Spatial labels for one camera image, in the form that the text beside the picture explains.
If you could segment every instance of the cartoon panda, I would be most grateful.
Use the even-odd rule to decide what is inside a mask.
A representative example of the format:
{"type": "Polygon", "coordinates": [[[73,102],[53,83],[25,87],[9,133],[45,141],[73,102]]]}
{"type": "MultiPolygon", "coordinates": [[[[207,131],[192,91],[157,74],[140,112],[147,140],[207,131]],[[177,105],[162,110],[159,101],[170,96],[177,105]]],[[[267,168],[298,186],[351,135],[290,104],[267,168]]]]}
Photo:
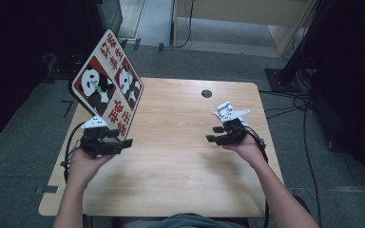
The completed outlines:
{"type": "Polygon", "coordinates": [[[123,92],[126,101],[128,102],[129,106],[133,110],[133,107],[136,104],[137,97],[141,91],[141,84],[136,80],[132,73],[130,72],[129,67],[124,67],[121,70],[120,77],[118,78],[118,83],[120,85],[120,89],[123,92]]]}
{"type": "Polygon", "coordinates": [[[87,96],[88,103],[98,114],[103,115],[115,91],[115,85],[112,81],[92,68],[91,65],[87,65],[79,88],[87,96]]]}

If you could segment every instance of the forearm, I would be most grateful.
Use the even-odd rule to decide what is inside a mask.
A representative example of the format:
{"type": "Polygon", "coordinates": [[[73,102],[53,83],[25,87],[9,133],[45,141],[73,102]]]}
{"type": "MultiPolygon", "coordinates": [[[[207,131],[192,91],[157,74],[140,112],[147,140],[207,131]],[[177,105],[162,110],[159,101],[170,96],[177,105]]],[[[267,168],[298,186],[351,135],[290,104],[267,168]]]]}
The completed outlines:
{"type": "Polygon", "coordinates": [[[83,227],[83,188],[65,189],[53,228],[83,227]]]}
{"type": "Polygon", "coordinates": [[[290,194],[266,162],[252,166],[257,172],[277,227],[318,227],[313,217],[290,194]]]}

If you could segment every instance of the panda sign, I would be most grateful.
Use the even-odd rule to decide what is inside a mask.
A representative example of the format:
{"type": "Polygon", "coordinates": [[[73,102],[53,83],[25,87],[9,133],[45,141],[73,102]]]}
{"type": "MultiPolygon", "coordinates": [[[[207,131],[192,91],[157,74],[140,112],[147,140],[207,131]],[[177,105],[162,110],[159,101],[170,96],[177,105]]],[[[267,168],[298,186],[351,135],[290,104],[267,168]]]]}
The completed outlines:
{"type": "Polygon", "coordinates": [[[127,59],[111,29],[88,57],[69,90],[93,116],[120,130],[123,141],[144,90],[141,79],[127,59]]]}

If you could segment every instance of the person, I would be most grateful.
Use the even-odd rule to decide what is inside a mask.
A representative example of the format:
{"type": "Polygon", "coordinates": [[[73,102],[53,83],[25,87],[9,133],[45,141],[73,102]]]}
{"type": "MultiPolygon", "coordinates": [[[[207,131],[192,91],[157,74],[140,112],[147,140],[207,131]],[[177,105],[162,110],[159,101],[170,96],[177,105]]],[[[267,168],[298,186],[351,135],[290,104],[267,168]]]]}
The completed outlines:
{"type": "MultiPolygon", "coordinates": [[[[247,135],[239,145],[224,145],[224,149],[237,152],[256,171],[262,190],[268,201],[270,214],[276,227],[318,227],[308,211],[290,194],[274,171],[263,158],[254,139],[247,135]]],[[[114,156],[102,156],[92,159],[82,149],[74,152],[69,167],[67,187],[53,228],[83,227],[83,194],[88,183],[94,178],[106,162],[114,156]]],[[[150,227],[192,227],[193,223],[206,222],[206,227],[239,227],[230,223],[219,223],[211,218],[203,218],[195,214],[178,214],[164,219],[150,227]]]]}

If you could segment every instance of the hand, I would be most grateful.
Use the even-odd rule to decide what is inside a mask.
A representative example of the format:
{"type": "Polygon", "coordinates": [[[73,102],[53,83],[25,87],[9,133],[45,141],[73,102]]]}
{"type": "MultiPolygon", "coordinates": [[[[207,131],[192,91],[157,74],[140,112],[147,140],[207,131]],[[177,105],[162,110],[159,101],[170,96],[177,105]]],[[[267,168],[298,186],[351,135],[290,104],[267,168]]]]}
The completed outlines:
{"type": "Polygon", "coordinates": [[[252,167],[257,162],[265,162],[257,143],[250,135],[245,136],[239,145],[224,145],[223,149],[237,152],[245,161],[250,163],[252,167]]]}
{"type": "Polygon", "coordinates": [[[83,149],[77,149],[73,152],[72,160],[70,161],[67,186],[85,190],[99,169],[114,156],[104,155],[93,159],[83,149]]]}

